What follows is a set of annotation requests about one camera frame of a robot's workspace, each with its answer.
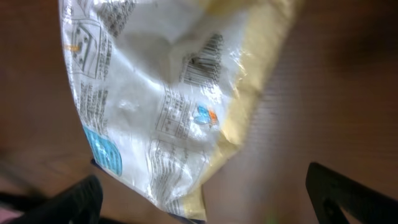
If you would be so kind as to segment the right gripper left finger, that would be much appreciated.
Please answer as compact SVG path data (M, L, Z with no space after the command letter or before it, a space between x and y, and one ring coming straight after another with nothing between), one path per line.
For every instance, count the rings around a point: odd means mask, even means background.
M6 194L6 205L22 212L11 223L97 224L102 203L102 186L94 175L89 175L52 198Z

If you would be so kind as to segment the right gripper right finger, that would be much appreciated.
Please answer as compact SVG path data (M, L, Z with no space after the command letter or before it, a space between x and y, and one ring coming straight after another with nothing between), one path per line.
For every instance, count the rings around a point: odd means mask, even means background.
M319 163L310 163L305 186L320 223L348 223L342 210L361 223L397 223L397 200Z

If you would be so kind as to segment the yellow snack bag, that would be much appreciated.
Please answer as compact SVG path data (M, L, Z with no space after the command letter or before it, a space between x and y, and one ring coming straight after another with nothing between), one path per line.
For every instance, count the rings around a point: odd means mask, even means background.
M160 210L206 220L201 186L245 139L302 1L60 0L95 162Z

